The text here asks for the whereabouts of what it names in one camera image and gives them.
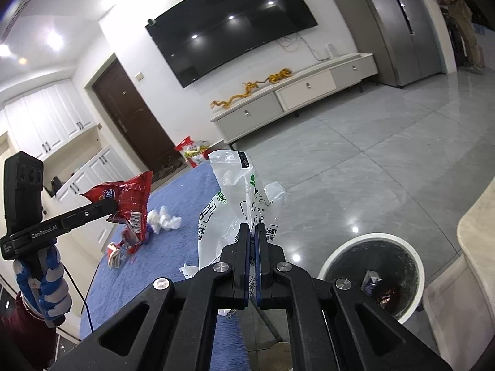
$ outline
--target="white tv stand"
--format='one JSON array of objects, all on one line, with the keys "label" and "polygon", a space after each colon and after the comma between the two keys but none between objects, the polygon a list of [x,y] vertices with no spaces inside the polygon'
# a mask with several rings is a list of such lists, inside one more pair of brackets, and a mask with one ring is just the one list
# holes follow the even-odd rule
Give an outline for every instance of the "white tv stand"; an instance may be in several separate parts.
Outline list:
[{"label": "white tv stand", "polygon": [[353,53],[318,63],[266,86],[211,119],[224,142],[241,137],[339,90],[378,73],[372,54]]}]

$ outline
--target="person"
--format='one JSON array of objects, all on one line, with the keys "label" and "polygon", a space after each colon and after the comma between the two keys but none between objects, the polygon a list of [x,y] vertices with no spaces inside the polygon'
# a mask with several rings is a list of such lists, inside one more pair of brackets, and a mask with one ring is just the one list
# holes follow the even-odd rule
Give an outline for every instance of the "person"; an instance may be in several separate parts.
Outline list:
[{"label": "person", "polygon": [[467,59],[469,65],[466,69],[472,73],[483,74],[483,61],[481,58],[481,49],[476,41],[474,28],[472,24],[473,13],[469,9],[465,0],[441,0],[440,4],[446,5],[449,9],[449,14],[455,19],[459,30],[464,39]]},{"label": "person", "polygon": [[70,311],[72,299],[64,280],[64,266],[58,249],[45,248],[46,275],[36,284],[41,292],[35,299],[29,280],[29,267],[21,260],[13,262],[20,292],[15,299],[14,312],[0,321],[0,362],[5,371],[42,371],[55,356],[56,328],[45,320],[54,321]]}]

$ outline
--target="blue tablecloth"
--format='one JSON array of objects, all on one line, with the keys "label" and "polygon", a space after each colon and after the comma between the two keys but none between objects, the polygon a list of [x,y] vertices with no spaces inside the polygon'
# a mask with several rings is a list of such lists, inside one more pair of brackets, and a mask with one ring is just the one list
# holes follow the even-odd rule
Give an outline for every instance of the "blue tablecloth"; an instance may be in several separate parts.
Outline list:
[{"label": "blue tablecloth", "polygon": [[[106,256],[103,257],[87,297],[94,328],[117,313],[156,278],[166,276],[173,281],[184,280],[179,268],[184,263],[198,265],[198,216],[219,189],[210,164],[204,163],[151,194],[148,210],[159,210],[165,205],[170,215],[182,217],[182,226],[154,235],[148,245],[142,246],[119,269],[109,269]],[[122,229],[123,225],[116,228],[112,241],[120,241]],[[81,320],[81,339],[90,333],[85,311]],[[210,369],[251,369],[236,316],[231,319],[218,317]]]}]

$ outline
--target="red sleeve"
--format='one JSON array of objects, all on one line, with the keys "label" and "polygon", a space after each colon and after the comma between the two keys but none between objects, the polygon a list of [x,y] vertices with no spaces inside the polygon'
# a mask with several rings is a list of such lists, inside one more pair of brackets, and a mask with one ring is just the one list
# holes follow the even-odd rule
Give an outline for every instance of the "red sleeve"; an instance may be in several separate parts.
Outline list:
[{"label": "red sleeve", "polygon": [[48,368],[55,356],[56,328],[48,328],[45,321],[36,319],[24,307],[20,294],[10,317],[2,317],[7,332],[24,358],[36,370]]}]

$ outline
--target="green logo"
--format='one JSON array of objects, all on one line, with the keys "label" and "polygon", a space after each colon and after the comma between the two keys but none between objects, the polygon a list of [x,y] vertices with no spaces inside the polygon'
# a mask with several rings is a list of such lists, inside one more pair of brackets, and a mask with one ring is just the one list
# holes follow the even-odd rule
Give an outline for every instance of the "green logo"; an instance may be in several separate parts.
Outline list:
[{"label": "green logo", "polygon": [[221,204],[226,204],[227,200],[225,199],[225,196],[222,194],[222,191],[219,191],[217,194],[217,199]]}]

